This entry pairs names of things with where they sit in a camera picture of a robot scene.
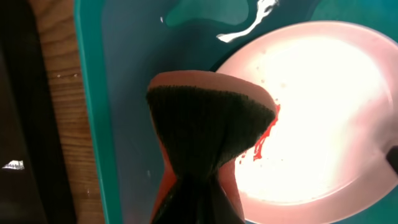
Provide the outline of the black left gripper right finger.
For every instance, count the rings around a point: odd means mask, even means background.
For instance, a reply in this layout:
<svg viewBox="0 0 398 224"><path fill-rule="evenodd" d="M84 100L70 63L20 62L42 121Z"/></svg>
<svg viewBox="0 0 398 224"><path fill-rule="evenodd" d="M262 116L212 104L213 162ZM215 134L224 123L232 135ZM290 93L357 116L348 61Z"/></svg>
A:
<svg viewBox="0 0 398 224"><path fill-rule="evenodd" d="M216 177L204 185L199 197L198 224L245 224L234 211Z"/></svg>

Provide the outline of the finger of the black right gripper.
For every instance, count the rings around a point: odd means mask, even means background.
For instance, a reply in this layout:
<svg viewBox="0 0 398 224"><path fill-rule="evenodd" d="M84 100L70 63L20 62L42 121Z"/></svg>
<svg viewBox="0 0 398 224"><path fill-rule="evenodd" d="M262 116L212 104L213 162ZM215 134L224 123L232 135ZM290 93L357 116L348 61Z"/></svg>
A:
<svg viewBox="0 0 398 224"><path fill-rule="evenodd" d="M398 174L398 146L391 147L386 154L386 160L394 172Z"/></svg>

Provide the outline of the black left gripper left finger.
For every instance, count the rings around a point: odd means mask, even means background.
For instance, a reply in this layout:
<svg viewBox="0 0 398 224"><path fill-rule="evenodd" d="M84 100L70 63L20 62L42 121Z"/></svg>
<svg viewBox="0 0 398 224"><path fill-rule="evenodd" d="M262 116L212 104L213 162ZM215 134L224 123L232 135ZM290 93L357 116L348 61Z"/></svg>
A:
<svg viewBox="0 0 398 224"><path fill-rule="evenodd" d="M192 179L178 179L156 211L151 224L196 224L198 187Z"/></svg>

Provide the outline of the white plate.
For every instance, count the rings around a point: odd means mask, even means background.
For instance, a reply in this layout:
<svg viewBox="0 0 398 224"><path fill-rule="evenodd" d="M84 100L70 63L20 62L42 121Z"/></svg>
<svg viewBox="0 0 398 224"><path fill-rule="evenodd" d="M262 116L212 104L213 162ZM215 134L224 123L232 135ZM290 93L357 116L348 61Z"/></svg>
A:
<svg viewBox="0 0 398 224"><path fill-rule="evenodd" d="M397 44L368 27L316 21L250 42L219 72L262 86L278 117L236 159L253 223L396 223Z"/></svg>

